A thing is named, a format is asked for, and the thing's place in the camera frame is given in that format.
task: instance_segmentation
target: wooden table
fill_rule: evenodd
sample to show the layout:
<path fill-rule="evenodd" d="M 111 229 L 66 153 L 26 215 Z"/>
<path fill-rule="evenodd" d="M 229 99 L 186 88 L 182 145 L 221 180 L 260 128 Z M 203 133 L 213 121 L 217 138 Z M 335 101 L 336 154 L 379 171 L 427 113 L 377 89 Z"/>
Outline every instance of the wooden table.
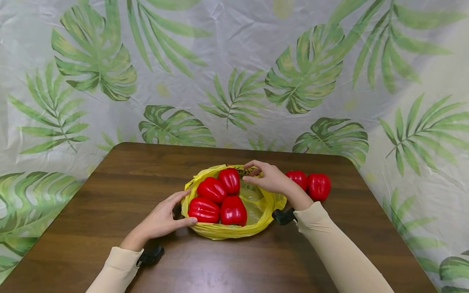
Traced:
<path fill-rule="evenodd" d="M 161 200 L 213 165 L 267 161 L 325 173 L 335 223 L 397 292 L 435 292 L 352 163 L 324 155 L 122 143 L 113 148 L 0 288 L 2 293 L 85 292 L 118 246 Z M 186 228 L 149 245 L 166 249 L 128 292 L 337 292 L 293 223 L 245 239 L 211 241 Z"/>

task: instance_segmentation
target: left hand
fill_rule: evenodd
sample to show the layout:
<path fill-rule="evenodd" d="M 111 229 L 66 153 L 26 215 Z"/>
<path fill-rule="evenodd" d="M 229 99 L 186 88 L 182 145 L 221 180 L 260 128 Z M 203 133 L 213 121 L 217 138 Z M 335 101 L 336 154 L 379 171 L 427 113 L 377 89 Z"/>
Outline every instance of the left hand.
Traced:
<path fill-rule="evenodd" d="M 122 249 L 140 251 L 150 239 L 168 235 L 179 228 L 197 223 L 196 218 L 173 219 L 173 208 L 189 193 L 190 189 L 176 192 L 160 202 L 156 208 L 127 235 L 120 247 Z"/>

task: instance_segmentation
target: beige sleeve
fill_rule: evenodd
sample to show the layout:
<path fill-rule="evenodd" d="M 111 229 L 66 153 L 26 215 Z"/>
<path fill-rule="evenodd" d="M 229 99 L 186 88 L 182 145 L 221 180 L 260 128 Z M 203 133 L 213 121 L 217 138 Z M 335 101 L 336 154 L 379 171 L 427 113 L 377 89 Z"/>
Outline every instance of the beige sleeve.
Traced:
<path fill-rule="evenodd" d="M 137 274 L 137 260 L 143 251 L 113 247 L 103 269 L 86 293 L 124 293 Z"/>
<path fill-rule="evenodd" d="M 295 211 L 298 230 L 309 240 L 340 293 L 392 293 L 383 275 L 337 227 L 320 202 Z"/>

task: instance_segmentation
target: black clip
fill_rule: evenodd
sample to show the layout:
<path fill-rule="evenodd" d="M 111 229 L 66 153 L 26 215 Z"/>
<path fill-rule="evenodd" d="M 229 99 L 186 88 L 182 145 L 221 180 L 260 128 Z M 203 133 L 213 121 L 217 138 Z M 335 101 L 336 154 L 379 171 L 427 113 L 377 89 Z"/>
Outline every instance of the black clip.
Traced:
<path fill-rule="evenodd" d="M 159 262 L 161 257 L 165 254 L 165 249 L 161 246 L 156 246 L 154 250 L 150 253 L 143 252 L 142 255 L 138 258 L 137 267 L 140 267 L 142 264 L 144 265 L 153 265 Z"/>
<path fill-rule="evenodd" d="M 274 210 L 272 213 L 272 218 L 274 218 L 280 225 L 286 225 L 293 220 L 298 222 L 293 213 L 294 211 L 295 210 L 293 208 L 287 210 L 285 213 L 281 210 Z"/>

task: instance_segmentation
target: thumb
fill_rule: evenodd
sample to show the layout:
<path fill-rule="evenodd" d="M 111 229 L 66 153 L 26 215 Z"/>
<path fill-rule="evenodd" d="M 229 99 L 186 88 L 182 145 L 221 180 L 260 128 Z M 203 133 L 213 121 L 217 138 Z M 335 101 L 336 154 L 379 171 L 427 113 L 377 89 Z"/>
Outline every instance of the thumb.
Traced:
<path fill-rule="evenodd" d="M 184 218 L 184 219 L 176 220 L 174 225 L 176 226 L 176 229 L 179 229 L 183 227 L 192 226 L 195 223 L 197 223 L 197 218 L 192 217 L 192 218 Z"/>
<path fill-rule="evenodd" d="M 262 179 L 261 178 L 257 178 L 257 177 L 252 177 L 252 176 L 244 176 L 242 178 L 242 180 L 244 182 L 247 182 L 247 183 L 250 183 L 250 184 L 254 184 L 254 185 L 260 185 L 262 183 Z"/>

